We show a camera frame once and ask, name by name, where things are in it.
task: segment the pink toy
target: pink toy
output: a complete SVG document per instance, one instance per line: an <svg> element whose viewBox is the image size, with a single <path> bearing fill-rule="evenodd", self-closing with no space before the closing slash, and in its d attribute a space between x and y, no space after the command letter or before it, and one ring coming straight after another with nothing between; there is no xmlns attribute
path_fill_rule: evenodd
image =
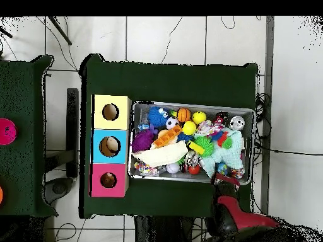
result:
<svg viewBox="0 0 323 242"><path fill-rule="evenodd" d="M139 132L131 144L133 153L149 149L153 143L153 137L154 134L150 129Z"/></svg>
<svg viewBox="0 0 323 242"><path fill-rule="evenodd" d="M17 129L15 124L6 118L0 118L0 145L12 143L16 136Z"/></svg>

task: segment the orange basketball toy ball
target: orange basketball toy ball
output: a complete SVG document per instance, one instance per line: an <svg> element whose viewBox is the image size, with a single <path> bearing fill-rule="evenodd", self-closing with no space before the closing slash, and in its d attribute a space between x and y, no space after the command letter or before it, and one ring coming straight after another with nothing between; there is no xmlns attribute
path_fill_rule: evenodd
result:
<svg viewBox="0 0 323 242"><path fill-rule="evenodd" d="M190 119L191 112L187 108L180 108L177 110L177 118L180 122L186 122Z"/></svg>

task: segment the wooden block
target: wooden block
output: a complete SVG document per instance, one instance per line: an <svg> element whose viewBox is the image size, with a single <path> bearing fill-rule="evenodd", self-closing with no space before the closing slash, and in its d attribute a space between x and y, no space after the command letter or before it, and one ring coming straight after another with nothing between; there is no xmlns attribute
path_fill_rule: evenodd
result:
<svg viewBox="0 0 323 242"><path fill-rule="evenodd" d="M127 163L128 130L94 129L93 162Z"/></svg>
<svg viewBox="0 0 323 242"><path fill-rule="evenodd" d="M94 95L94 128L128 130L130 111L127 96Z"/></svg>
<svg viewBox="0 0 323 242"><path fill-rule="evenodd" d="M91 197L123 198L129 186L127 165L94 163L91 182Z"/></svg>

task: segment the black stand leg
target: black stand leg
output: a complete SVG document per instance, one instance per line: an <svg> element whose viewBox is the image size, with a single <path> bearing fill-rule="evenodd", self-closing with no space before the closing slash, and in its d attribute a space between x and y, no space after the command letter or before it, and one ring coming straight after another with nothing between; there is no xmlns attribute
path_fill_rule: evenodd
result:
<svg viewBox="0 0 323 242"><path fill-rule="evenodd" d="M78 176L78 90L68 88L68 101L66 109L66 150L73 150L73 161L66 163L66 176Z"/></svg>

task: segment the dark green table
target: dark green table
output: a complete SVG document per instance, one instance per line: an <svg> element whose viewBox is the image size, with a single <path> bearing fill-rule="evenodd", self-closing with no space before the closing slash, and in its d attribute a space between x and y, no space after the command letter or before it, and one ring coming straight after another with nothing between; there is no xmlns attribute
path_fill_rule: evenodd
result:
<svg viewBox="0 0 323 242"><path fill-rule="evenodd" d="M45 134L42 86L53 56L31 62L0 61L0 118L18 129L15 141L0 146L0 215L45 217L56 214L43 200Z"/></svg>
<svg viewBox="0 0 323 242"><path fill-rule="evenodd" d="M80 217L92 214L208 217L213 189L207 183L131 179L123 199L88 196L91 95L254 109L257 64L238 67L105 62L101 55L90 54L79 73L83 77ZM250 193L250 184L239 189L240 206L246 211Z"/></svg>

